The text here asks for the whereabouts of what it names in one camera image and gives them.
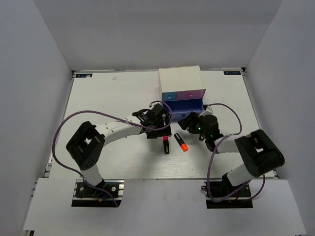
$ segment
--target cable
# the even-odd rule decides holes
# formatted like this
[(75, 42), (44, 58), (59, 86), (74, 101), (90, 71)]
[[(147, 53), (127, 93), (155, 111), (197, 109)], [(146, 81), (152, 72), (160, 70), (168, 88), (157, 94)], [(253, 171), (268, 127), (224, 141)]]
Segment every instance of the cable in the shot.
[[(213, 104), (208, 104), (207, 107), (210, 107), (210, 106), (215, 106), (215, 105), (221, 105), (221, 106), (225, 106), (227, 107), (231, 112), (234, 113), (234, 115), (236, 116), (239, 124), (240, 124), (240, 131), (237, 132), (237, 133), (234, 133), (234, 134), (230, 134), (230, 135), (225, 135), (223, 136), (223, 138), (218, 142), (218, 144), (215, 146), (212, 154), (211, 154), (211, 157), (210, 157), (210, 161), (209, 161), (209, 166), (208, 166), (208, 172), (207, 172), (207, 182), (206, 182), (206, 185), (207, 185), (207, 191), (208, 191), (208, 196), (209, 198), (211, 199), (211, 201), (213, 201), (214, 203), (219, 203), (219, 202), (222, 202), (223, 200), (231, 197), (232, 195), (236, 194), (238, 191), (240, 191), (242, 188), (244, 188), (248, 183), (248, 182), (245, 182), (243, 183), (241, 186), (239, 186), (237, 189), (235, 189), (234, 191), (232, 191), (231, 193), (229, 193), (228, 195), (226, 195), (225, 197), (221, 197), (221, 198), (218, 198), (218, 199), (215, 199), (212, 197), (211, 195), (211, 191), (210, 191), (210, 170), (211, 170), (211, 166), (212, 166), (212, 162), (213, 162), (213, 159), (214, 159), (214, 156), (218, 150), (218, 147), (220, 146), (220, 144), (225, 140), (227, 139), (228, 137), (232, 136), (232, 135), (239, 135), (241, 134), (242, 130), (243, 130), (243, 126), (242, 126), (242, 123), (241, 123), (241, 119), (239, 118), (239, 116), (237, 115), (237, 113), (229, 106), (223, 104), (223, 103), (213, 103)], [(248, 199), (245, 199), (243, 201), (249, 201), (249, 200), (252, 200), (254, 199), (255, 197), (258, 196), (258, 194), (262, 191), (263, 187), (265, 185), (265, 175), (263, 176), (263, 183), (262, 183), (262, 186), (260, 188), (260, 190), (254, 195), (252, 196), (251, 198), (248, 198)]]
[[(150, 106), (153, 104), (153, 103), (157, 103), (157, 102), (160, 102), (162, 103), (165, 107), (167, 107), (167, 109), (169, 110), (170, 114), (171, 114), (171, 117), (170, 117), (170, 120), (169, 120), (169, 123), (162, 127), (162, 128), (158, 128), (158, 129), (154, 129), (154, 128), (151, 128), (151, 127), (146, 127), (146, 126), (143, 126), (143, 125), (140, 125), (140, 124), (136, 124), (136, 123), (133, 123), (133, 122), (128, 122), (129, 124), (131, 125), (134, 125), (134, 126), (138, 126), (138, 127), (141, 127), (141, 128), (144, 128), (144, 129), (147, 129), (147, 130), (151, 130), (151, 131), (159, 131), (159, 130), (163, 130), (167, 127), (169, 127), (171, 125), (171, 122), (173, 121), (173, 112), (171, 110), (171, 108), (165, 103), (165, 102), (162, 102), (162, 101), (159, 101), (159, 100), (156, 100), (156, 101), (153, 101), (150, 103)], [(93, 185), (91, 185), (83, 176), (83, 174), (81, 174), (81, 172), (79, 172), (78, 170), (74, 169), (74, 168), (71, 168), (69, 166), (66, 166), (65, 164), (63, 164), (62, 162), (60, 162), (60, 160), (56, 157), (56, 142), (57, 142), (57, 137), (60, 133), (60, 130), (61, 128), (63, 127), (63, 125), (72, 117), (78, 115), (78, 114), (83, 114), (83, 113), (93, 113), (93, 114), (98, 114), (98, 115), (101, 115), (101, 116), (105, 116), (105, 117), (109, 117), (109, 118), (112, 118), (112, 119), (115, 119), (115, 120), (118, 120), (122, 123), (125, 123), (126, 120), (125, 119), (121, 119), (121, 118), (118, 118), (118, 117), (114, 117), (114, 116), (111, 116), (111, 115), (108, 115), (106, 113), (103, 113), (103, 112), (98, 112), (98, 111), (92, 111), (92, 110), (84, 110), (84, 111), (79, 111), (79, 112), (75, 112), (71, 115), (69, 115), (67, 118), (65, 118), (61, 123), (60, 125), (58, 126), (56, 132), (55, 132), (55, 135), (54, 135), (54, 138), (53, 138), (53, 144), (52, 144), (52, 154), (53, 154), (53, 158), (54, 160), (59, 164), (61, 165), (62, 167), (68, 169), (68, 170), (71, 170), (71, 171), (74, 171), (75, 173), (77, 173), (83, 180), (84, 182), (86, 183), (86, 185), (90, 188), (93, 188), (95, 190), (98, 190), (98, 191), (102, 191), (106, 194), (108, 194), (108, 196), (114, 201), (116, 207), (118, 207), (118, 204), (116, 202), (116, 200), (114, 199), (114, 197), (108, 192), (106, 191), (105, 189), (102, 189), (102, 188), (97, 188), (97, 187), (94, 187)]]

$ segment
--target wall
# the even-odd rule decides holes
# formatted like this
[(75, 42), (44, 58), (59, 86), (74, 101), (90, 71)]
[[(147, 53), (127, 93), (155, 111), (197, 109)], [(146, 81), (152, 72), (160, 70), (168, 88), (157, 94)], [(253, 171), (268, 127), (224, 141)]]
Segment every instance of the wall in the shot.
[(284, 0), (247, 68), (246, 84), (262, 128), (286, 159), (308, 235), (315, 236), (315, 1)]
[(20, 235), (71, 71), (32, 0), (0, 1), (0, 230)]
[(71, 70), (247, 66), (282, 0), (34, 0)]

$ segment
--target drawer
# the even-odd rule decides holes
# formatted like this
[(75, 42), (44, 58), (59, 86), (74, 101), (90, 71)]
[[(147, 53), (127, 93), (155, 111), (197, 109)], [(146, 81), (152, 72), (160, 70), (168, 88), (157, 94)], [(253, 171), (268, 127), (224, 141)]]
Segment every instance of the drawer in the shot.
[(202, 99), (170, 101), (165, 103), (171, 108), (174, 121), (186, 118), (191, 112), (198, 114), (203, 112)]
[(162, 93), (162, 101), (175, 101), (177, 92), (164, 92)]
[(179, 92), (177, 92), (176, 100), (188, 100), (188, 99), (203, 98), (205, 91), (206, 91), (205, 89), (191, 90), (191, 91), (179, 91)]

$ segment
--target tabletop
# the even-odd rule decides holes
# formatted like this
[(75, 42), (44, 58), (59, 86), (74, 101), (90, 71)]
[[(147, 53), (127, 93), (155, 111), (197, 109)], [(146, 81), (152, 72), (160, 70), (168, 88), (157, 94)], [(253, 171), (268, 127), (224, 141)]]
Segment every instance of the tabletop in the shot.
[[(206, 93), (204, 104), (224, 103), (232, 107), (243, 124), (243, 135), (257, 130), (258, 123), (241, 75), (224, 75), (223, 71), (202, 71)], [(120, 118), (148, 108), (150, 102), (160, 100), (158, 71), (93, 72), (90, 78), (74, 78), (65, 116), (80, 110), (96, 110)], [(227, 108), (213, 106), (223, 134), (239, 130), (238, 121)], [(108, 123), (110, 118), (96, 114), (80, 114), (71, 118), (62, 128), (56, 147), (57, 157), (64, 164), (78, 169), (65, 146), (81, 123)], [(164, 154), (162, 138), (147, 139), (145, 134), (129, 136), (107, 145), (97, 163), (104, 179), (161, 179), (206, 178), (211, 152), (198, 135), (171, 124), (172, 134), (179, 133), (189, 147), (183, 152), (174, 137), (169, 138), (170, 154)], [(211, 178), (221, 178), (225, 173), (243, 163), (239, 153), (216, 154)], [(50, 177), (77, 176), (59, 166), (52, 165)], [(267, 177), (274, 177), (269, 172)]]

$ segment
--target purple cable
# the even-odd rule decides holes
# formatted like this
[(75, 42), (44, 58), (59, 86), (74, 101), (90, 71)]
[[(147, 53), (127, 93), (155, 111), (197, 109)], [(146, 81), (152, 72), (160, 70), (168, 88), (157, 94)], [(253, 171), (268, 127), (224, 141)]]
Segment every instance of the purple cable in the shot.
[[(231, 110), (231, 112), (234, 113), (234, 115), (236, 116), (239, 124), (240, 124), (240, 131), (237, 132), (237, 133), (234, 133), (234, 134), (230, 134), (230, 135), (225, 135), (223, 136), (223, 138), (218, 142), (218, 144), (215, 146), (212, 154), (211, 154), (211, 157), (210, 157), (210, 161), (209, 161), (209, 166), (208, 166), (208, 172), (207, 172), (207, 191), (208, 191), (208, 195), (209, 195), (209, 198), (211, 199), (211, 201), (213, 201), (214, 203), (219, 203), (219, 202), (222, 202), (223, 200), (233, 196), (234, 194), (236, 194), (238, 191), (240, 191), (242, 188), (244, 188), (249, 182), (245, 182), (243, 183), (241, 186), (239, 186), (237, 189), (235, 189), (233, 192), (229, 193), (228, 195), (226, 195), (225, 197), (221, 197), (221, 198), (218, 198), (218, 199), (215, 199), (212, 197), (211, 195), (211, 190), (210, 190), (210, 170), (211, 170), (211, 166), (212, 166), (212, 162), (213, 162), (213, 159), (215, 157), (215, 154), (218, 150), (218, 147), (219, 145), (225, 140), (227, 139), (228, 137), (230, 137), (231, 135), (239, 135), (242, 130), (243, 130), (243, 127), (242, 127), (242, 123), (241, 123), (241, 119), (239, 118), (239, 116), (237, 115), (237, 113), (229, 106), (223, 104), (223, 103), (213, 103), (213, 104), (209, 104), (207, 105), (207, 107), (210, 107), (210, 106), (214, 106), (214, 105), (221, 105), (221, 106), (225, 106), (227, 107), (229, 110)], [(262, 183), (262, 186), (260, 188), (260, 190), (252, 197), (248, 198), (248, 199), (245, 199), (243, 201), (249, 201), (251, 199), (254, 199), (255, 197), (258, 196), (258, 194), (262, 191), (263, 187), (265, 185), (265, 175), (263, 175), (263, 183)]]
[(98, 112), (98, 111), (84, 110), (84, 111), (75, 112), (75, 113), (69, 115), (67, 118), (65, 118), (65, 119), (61, 122), (61, 124), (60, 124), (59, 127), (57, 128), (56, 133), (55, 133), (55, 135), (54, 135), (53, 144), (52, 144), (52, 153), (53, 153), (53, 158), (54, 158), (54, 160), (55, 160), (59, 165), (61, 165), (62, 167), (66, 168), (66, 169), (68, 169), (68, 170), (74, 171), (75, 173), (77, 173), (80, 177), (82, 177), (82, 179), (85, 181), (85, 183), (86, 183), (90, 188), (93, 188), (93, 189), (95, 189), (95, 190), (102, 191), (102, 192), (108, 194), (108, 196), (114, 201), (116, 207), (118, 207), (118, 204), (117, 204), (116, 200), (114, 199), (114, 197), (113, 197), (108, 191), (106, 191), (105, 189), (102, 189), (102, 188), (94, 187), (93, 185), (91, 185), (89, 182), (87, 182), (87, 181), (84, 179), (84, 176), (83, 176), (83, 174), (81, 174), (81, 172), (79, 172), (78, 170), (76, 170), (76, 169), (74, 169), (74, 168), (71, 168), (71, 167), (69, 167), (69, 166), (66, 166), (65, 164), (63, 164), (62, 162), (60, 162), (60, 160), (56, 157), (56, 141), (57, 141), (57, 137), (58, 137), (59, 132), (60, 132), (61, 128), (63, 127), (63, 125), (64, 125), (70, 118), (72, 118), (72, 117), (74, 117), (74, 116), (76, 116), (76, 115), (78, 115), (78, 114), (82, 114), (82, 113), (98, 114), (98, 115), (101, 115), (101, 116), (105, 116), (105, 117), (109, 117), (109, 118), (112, 118), (112, 119), (116, 119), (116, 120), (118, 120), (118, 121), (120, 121), (120, 122), (122, 122), (122, 123), (128, 123), (128, 124), (131, 124), (131, 125), (134, 125), (134, 126), (138, 126), (138, 127), (141, 127), (141, 128), (145, 128), (145, 129), (147, 129), (147, 130), (152, 130), (152, 131), (163, 130), (163, 129), (165, 129), (165, 128), (167, 128), (167, 127), (169, 127), (169, 126), (171, 125), (171, 122), (173, 121), (173, 112), (172, 112), (171, 108), (170, 108), (165, 102), (162, 102), (162, 101), (158, 101), (158, 100), (157, 100), (157, 101), (153, 101), (153, 102), (150, 103), (150, 105), (152, 105), (153, 103), (157, 103), (157, 102), (160, 102), (160, 103), (162, 103), (164, 106), (166, 106), (167, 109), (169, 110), (170, 114), (171, 114), (169, 123), (168, 123), (166, 126), (164, 126), (164, 127), (162, 127), (162, 128), (158, 128), (158, 129), (154, 129), (154, 128), (151, 128), (151, 127), (145, 127), (145, 126), (143, 126), (143, 125), (136, 124), (136, 123), (133, 123), (133, 122), (129, 122), (129, 121), (125, 120), (125, 119), (121, 119), (121, 118), (118, 118), (118, 117), (114, 117), (114, 116), (108, 115), (108, 114), (106, 114), (106, 113)]

